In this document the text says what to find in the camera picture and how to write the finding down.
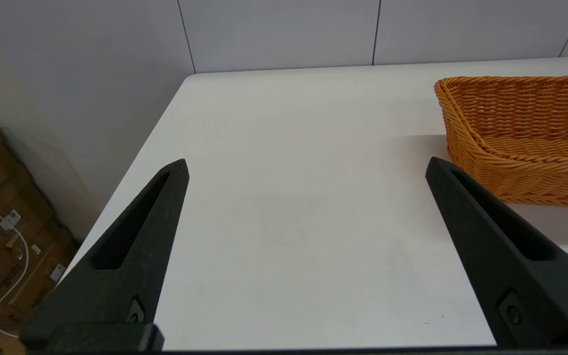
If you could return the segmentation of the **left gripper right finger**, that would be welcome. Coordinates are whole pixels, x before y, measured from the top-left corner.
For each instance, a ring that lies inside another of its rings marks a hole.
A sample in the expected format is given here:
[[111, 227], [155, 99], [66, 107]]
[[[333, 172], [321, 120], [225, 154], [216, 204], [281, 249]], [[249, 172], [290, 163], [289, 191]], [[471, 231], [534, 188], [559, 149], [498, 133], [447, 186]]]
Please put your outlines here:
[[426, 181], [497, 344], [568, 348], [568, 254], [455, 164]]

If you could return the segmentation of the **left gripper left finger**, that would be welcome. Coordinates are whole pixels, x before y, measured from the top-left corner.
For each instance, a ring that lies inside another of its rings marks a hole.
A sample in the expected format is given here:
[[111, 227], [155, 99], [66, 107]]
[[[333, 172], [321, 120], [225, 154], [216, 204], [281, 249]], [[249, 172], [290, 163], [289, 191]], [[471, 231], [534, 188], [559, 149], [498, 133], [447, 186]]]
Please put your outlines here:
[[154, 318], [189, 182], [161, 168], [22, 326], [28, 352], [160, 352]]

